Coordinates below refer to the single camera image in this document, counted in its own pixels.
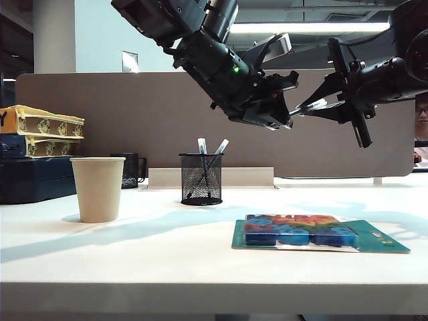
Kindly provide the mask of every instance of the black mug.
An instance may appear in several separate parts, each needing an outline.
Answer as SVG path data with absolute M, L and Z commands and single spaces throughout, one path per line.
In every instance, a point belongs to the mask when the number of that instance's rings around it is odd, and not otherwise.
M 124 157 L 125 162 L 123 165 L 122 175 L 122 188 L 123 189 L 134 189 L 138 187 L 138 183 L 141 183 L 146 178 L 146 164 L 145 158 L 138 157 L 136 152 L 122 152 L 110 154 L 111 157 Z

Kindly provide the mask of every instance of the white paper cup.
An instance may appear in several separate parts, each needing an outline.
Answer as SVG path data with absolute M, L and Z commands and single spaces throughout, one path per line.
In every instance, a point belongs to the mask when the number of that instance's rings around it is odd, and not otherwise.
M 80 221 L 117 219 L 124 157 L 71 158 L 78 192 Z

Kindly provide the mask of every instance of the person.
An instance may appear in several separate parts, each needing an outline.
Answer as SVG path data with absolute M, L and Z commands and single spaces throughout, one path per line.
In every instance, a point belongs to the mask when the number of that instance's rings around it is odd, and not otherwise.
M 415 140 L 428 140 L 428 94 L 416 97 L 415 103 Z M 417 167 L 428 167 L 428 147 L 415 148 L 421 162 Z

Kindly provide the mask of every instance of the gray partition panel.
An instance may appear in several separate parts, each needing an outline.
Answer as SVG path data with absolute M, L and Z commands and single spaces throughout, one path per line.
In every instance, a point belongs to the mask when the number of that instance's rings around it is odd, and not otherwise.
M 288 108 L 330 72 L 300 70 L 299 88 L 286 92 Z M 149 167 L 179 167 L 178 154 L 196 152 L 205 137 L 211 152 L 229 139 L 223 166 L 274 167 L 277 177 L 401 176 L 413 168 L 413 102 L 380 105 L 367 122 L 374 143 L 361 149 L 350 123 L 306 116 L 291 130 L 271 131 L 230 122 L 184 72 L 31 74 L 16 88 L 19 104 L 85 118 L 87 155 L 136 151 Z

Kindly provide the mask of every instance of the stack of boxes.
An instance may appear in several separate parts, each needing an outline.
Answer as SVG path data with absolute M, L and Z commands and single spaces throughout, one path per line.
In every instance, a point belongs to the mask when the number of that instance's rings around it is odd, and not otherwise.
M 74 194 L 70 156 L 80 154 L 83 125 L 28 106 L 0 108 L 0 204 Z

